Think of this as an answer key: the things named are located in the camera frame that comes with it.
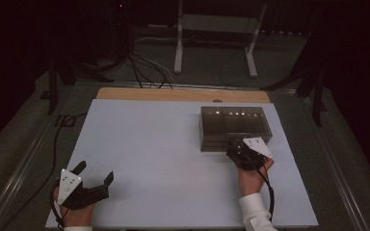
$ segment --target white sleeve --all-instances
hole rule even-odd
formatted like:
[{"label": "white sleeve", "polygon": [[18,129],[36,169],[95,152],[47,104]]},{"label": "white sleeve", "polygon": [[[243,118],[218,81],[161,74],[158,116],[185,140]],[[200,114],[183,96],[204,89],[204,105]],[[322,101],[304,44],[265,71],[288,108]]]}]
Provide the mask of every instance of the white sleeve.
[{"label": "white sleeve", "polygon": [[66,227],[64,231],[93,231],[91,226],[73,226],[73,227]]},{"label": "white sleeve", "polygon": [[246,195],[239,199],[242,207],[243,223],[247,231],[274,231],[269,221],[270,213],[264,207],[260,193]]}]

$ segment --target finger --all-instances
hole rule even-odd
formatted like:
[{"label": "finger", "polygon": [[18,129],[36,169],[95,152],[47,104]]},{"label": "finger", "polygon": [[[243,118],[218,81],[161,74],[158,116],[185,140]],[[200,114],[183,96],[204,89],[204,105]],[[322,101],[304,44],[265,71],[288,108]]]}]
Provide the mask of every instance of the finger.
[{"label": "finger", "polygon": [[270,167],[275,163],[272,158],[266,157],[266,162],[264,163],[264,167],[269,170]]}]

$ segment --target white stand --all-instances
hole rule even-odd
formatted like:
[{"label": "white stand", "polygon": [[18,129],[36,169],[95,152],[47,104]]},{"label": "white stand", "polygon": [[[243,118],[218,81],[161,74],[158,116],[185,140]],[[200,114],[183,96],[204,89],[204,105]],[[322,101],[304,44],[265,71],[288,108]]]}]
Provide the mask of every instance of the white stand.
[{"label": "white stand", "polygon": [[251,32],[251,43],[245,48],[246,60],[248,62],[249,73],[252,78],[257,77],[256,67],[252,51],[260,32],[261,22],[266,12],[267,5],[263,4],[258,18],[248,17],[230,17],[230,16],[213,16],[187,14],[182,12],[182,0],[179,0],[178,9],[178,40],[176,45],[175,64],[173,71],[177,74],[182,69],[182,30],[201,30],[201,31],[219,31],[246,33]]}]

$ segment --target wooden edge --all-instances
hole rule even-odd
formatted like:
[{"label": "wooden edge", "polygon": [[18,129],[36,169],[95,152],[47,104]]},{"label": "wooden edge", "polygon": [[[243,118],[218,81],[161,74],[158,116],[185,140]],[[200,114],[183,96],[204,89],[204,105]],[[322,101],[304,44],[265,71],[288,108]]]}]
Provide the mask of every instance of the wooden edge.
[{"label": "wooden edge", "polygon": [[264,91],[102,88],[96,99],[270,103]]}]

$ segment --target table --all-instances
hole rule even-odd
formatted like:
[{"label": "table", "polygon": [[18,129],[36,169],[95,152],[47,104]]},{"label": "table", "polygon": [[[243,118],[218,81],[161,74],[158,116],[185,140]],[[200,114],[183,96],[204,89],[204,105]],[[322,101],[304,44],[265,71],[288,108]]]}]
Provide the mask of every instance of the table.
[{"label": "table", "polygon": [[[224,103],[213,103],[212,100]],[[276,227],[317,225],[303,180],[265,92],[102,89],[91,105],[68,168],[87,161],[85,187],[113,171],[110,198],[93,226],[119,229],[242,228],[237,170],[224,153],[200,152],[200,106],[260,106],[273,137]],[[266,187],[262,196],[269,205]],[[50,215],[46,227],[56,227]]]}]

